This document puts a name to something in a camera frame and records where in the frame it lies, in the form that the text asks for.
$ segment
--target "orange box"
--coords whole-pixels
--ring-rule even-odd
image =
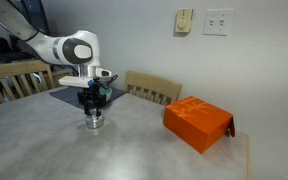
[[[233,115],[193,96],[165,107],[164,125],[203,153],[229,129],[235,136]]]

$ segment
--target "table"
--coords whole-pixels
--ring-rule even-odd
[[[245,134],[199,154],[163,125],[159,104],[125,94],[92,130],[49,92],[0,105],[0,179],[247,179]]]

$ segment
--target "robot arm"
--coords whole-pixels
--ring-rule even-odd
[[[10,0],[0,0],[0,25],[31,46],[46,62],[58,65],[79,65],[85,74],[64,77],[60,84],[88,88],[94,79],[111,77],[112,73],[100,68],[97,36],[78,31],[67,37],[50,37],[32,27]]]

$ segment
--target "dark mat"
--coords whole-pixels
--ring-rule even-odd
[[[114,87],[110,87],[110,88],[112,88],[112,96],[108,103],[114,101],[118,97],[125,94],[125,91],[123,90],[120,90]],[[78,103],[77,92],[82,92],[82,88],[68,87],[68,88],[65,88],[56,92],[51,92],[50,95],[64,102],[67,102],[75,107],[84,109],[84,107]],[[90,104],[90,109],[93,109],[93,108],[95,108],[94,105]]]

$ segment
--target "wooden chair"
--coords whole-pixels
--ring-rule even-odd
[[[125,91],[129,94],[168,105],[178,100],[182,84],[161,77],[127,71],[125,77]]]
[[[46,84],[45,73],[50,79],[51,87]],[[15,100],[52,88],[54,81],[50,66],[40,60],[0,65],[0,103],[6,102],[5,94],[10,100]]]

